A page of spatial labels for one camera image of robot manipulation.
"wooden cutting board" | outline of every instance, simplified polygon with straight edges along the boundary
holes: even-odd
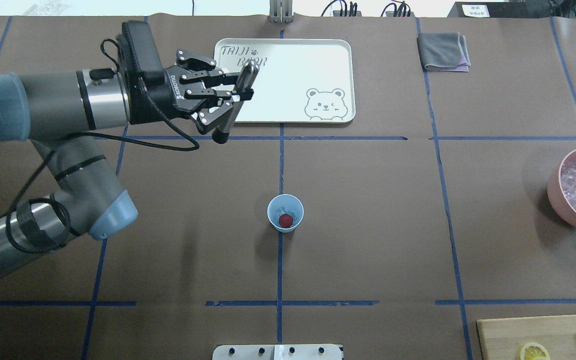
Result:
[[[576,360],[576,315],[477,320],[484,360],[518,360],[523,344],[539,343],[551,360]]]

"blue joint cap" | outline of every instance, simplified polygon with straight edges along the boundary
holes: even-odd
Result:
[[[26,141],[30,136],[30,105],[14,72],[0,75],[0,141]]]
[[[95,240],[108,239],[110,235],[132,224],[137,219],[137,214],[128,190],[124,190],[96,219],[88,234]]]

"pink bowl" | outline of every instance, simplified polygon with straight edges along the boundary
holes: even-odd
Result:
[[[572,208],[566,200],[562,191],[562,166],[566,162],[576,162],[576,150],[572,150],[559,163],[557,168],[552,172],[548,181],[548,200],[555,212],[570,225],[576,228],[576,210]]]

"lemon slice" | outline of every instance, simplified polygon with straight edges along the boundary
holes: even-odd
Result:
[[[519,349],[519,360],[551,360],[551,356],[541,344],[528,342]]]

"gray cloth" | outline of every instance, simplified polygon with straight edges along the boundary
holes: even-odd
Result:
[[[428,71],[468,72],[471,66],[466,36],[459,32],[420,32],[416,45]]]

